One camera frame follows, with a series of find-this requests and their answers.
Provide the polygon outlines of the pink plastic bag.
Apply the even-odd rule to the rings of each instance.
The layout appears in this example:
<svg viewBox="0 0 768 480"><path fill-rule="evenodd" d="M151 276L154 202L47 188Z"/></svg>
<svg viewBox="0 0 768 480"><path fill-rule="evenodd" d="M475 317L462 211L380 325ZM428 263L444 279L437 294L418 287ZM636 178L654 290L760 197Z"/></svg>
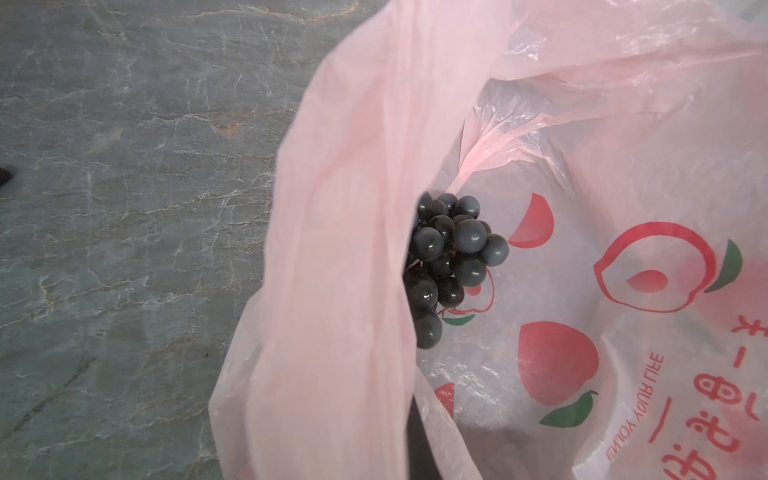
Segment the pink plastic bag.
<svg viewBox="0 0 768 480"><path fill-rule="evenodd" d="M416 345L416 204L471 195L495 302ZM390 1L277 156L209 403L227 479L767 475L767 5Z"/></svg>

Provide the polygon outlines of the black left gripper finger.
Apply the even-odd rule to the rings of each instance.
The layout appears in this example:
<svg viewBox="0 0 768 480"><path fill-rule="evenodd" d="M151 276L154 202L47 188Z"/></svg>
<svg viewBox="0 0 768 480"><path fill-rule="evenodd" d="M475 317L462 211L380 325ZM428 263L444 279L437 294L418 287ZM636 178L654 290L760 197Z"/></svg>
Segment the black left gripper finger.
<svg viewBox="0 0 768 480"><path fill-rule="evenodd" d="M415 398L411 399L406 425L410 480L442 480Z"/></svg>

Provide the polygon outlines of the dark fake grape bunch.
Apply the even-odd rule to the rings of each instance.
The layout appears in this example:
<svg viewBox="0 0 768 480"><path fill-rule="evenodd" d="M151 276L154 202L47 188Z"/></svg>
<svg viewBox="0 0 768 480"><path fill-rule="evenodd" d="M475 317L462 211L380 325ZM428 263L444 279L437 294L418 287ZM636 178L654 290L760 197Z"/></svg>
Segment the dark fake grape bunch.
<svg viewBox="0 0 768 480"><path fill-rule="evenodd" d="M444 326L465 325L495 302L491 270L510 246L480 213L471 195L425 192L416 204L403 283L421 350L438 345Z"/></svg>

